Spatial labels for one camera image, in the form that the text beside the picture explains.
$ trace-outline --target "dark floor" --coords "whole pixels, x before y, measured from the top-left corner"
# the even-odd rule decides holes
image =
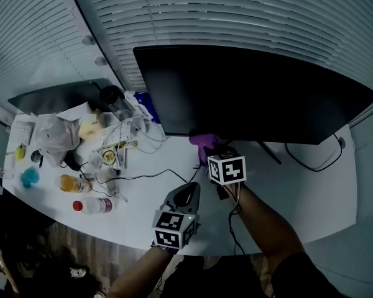
[[[88,266],[91,274],[101,281],[104,292],[108,292],[114,280],[146,252],[145,250],[138,250],[92,237],[58,222],[47,229],[47,242],[48,249],[53,255],[61,255],[65,247],[70,251],[75,262]],[[267,260],[262,254],[251,255],[250,257],[260,277],[264,292],[271,297],[273,291]],[[174,256],[163,274],[161,288],[182,259],[182,255]],[[205,268],[212,267],[218,260],[218,257],[205,257]],[[150,297],[158,296],[156,291],[153,291],[150,295]]]

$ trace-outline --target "human arm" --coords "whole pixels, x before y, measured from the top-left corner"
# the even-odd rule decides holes
[[[113,283],[107,298],[147,297],[162,276],[173,255],[152,247]]]
[[[238,192],[237,184],[226,187],[233,200]],[[304,253],[304,247],[290,224],[244,184],[240,185],[239,205],[242,207],[239,216],[267,257],[271,273],[285,258],[294,253]]]

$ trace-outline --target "orange juice bottle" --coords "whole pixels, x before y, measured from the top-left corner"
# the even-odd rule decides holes
[[[91,191],[91,185],[86,179],[76,178],[63,174],[55,180],[55,185],[63,192],[87,193]]]

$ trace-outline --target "red bottle cap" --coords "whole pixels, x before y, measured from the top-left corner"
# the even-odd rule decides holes
[[[80,201],[75,201],[73,203],[73,210],[75,210],[75,211],[83,210],[83,204]]]

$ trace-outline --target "black sleeve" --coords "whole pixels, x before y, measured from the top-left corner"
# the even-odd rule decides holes
[[[272,275],[272,287],[276,298],[342,297],[306,253],[295,253],[283,260]]]

